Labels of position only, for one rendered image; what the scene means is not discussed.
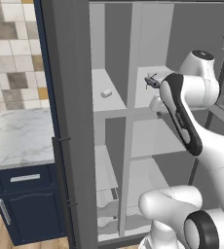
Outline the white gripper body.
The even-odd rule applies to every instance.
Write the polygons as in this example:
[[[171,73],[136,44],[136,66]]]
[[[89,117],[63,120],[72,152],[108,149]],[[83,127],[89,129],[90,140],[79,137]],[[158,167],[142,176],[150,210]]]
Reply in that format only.
[[[150,104],[149,104],[149,108],[152,112],[155,113],[164,113],[166,110],[166,106],[163,103],[160,95],[157,93],[154,95],[154,97],[152,98]]]

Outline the grey fridge freezer cabinet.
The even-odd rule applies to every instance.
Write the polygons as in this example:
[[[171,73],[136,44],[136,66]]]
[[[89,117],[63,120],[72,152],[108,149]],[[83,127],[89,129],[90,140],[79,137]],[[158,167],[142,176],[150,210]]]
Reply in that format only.
[[[163,173],[175,168],[170,155],[191,155],[168,109],[150,110],[159,91],[144,80],[155,74],[160,82],[178,72],[190,52],[202,51],[188,52],[176,69],[168,66],[174,7],[188,3],[224,4],[224,0],[94,0],[90,5],[97,232],[109,249],[128,242],[139,246],[152,225],[139,210],[140,196],[175,187]],[[209,111],[224,123],[224,97],[216,80],[220,87],[216,103],[194,109],[194,118],[197,111]],[[112,94],[103,98],[100,93],[106,89]]]

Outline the grey freezer door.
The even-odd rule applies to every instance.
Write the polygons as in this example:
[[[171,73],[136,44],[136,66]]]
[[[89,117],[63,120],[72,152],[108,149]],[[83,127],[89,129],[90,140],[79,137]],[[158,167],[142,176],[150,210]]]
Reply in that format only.
[[[66,222],[76,249],[98,249],[89,0],[41,0],[62,160]]]

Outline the navy tall side panel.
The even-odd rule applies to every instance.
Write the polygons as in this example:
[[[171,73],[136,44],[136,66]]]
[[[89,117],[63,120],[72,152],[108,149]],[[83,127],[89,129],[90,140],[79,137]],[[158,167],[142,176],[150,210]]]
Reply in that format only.
[[[34,8],[35,8],[35,15],[36,15],[37,26],[38,26],[41,54],[42,54],[42,60],[44,64],[48,96],[49,96],[49,101],[50,101],[50,109],[51,109],[53,126],[54,126],[54,134],[55,134],[55,137],[59,137],[59,126],[58,126],[58,119],[57,119],[57,113],[56,113],[56,100],[55,100],[55,92],[54,92],[54,86],[53,86],[51,63],[50,63],[50,58],[49,58],[46,28],[45,28],[45,22],[44,22],[44,17],[43,17],[42,0],[34,0]]]

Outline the navy drawer front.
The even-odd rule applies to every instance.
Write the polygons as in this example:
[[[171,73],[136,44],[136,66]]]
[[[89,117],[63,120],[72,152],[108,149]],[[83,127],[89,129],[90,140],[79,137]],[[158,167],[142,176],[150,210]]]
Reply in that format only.
[[[40,174],[41,178],[32,181],[10,182],[12,177],[30,174]],[[56,166],[52,163],[0,170],[0,183],[7,193],[54,187],[57,183]]]

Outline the navy cupboard door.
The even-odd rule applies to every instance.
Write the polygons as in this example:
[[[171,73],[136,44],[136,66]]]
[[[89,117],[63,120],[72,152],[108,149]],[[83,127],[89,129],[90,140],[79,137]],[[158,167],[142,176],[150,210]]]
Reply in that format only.
[[[66,228],[57,188],[0,195],[11,218],[8,226],[0,214],[14,245],[63,237]]]

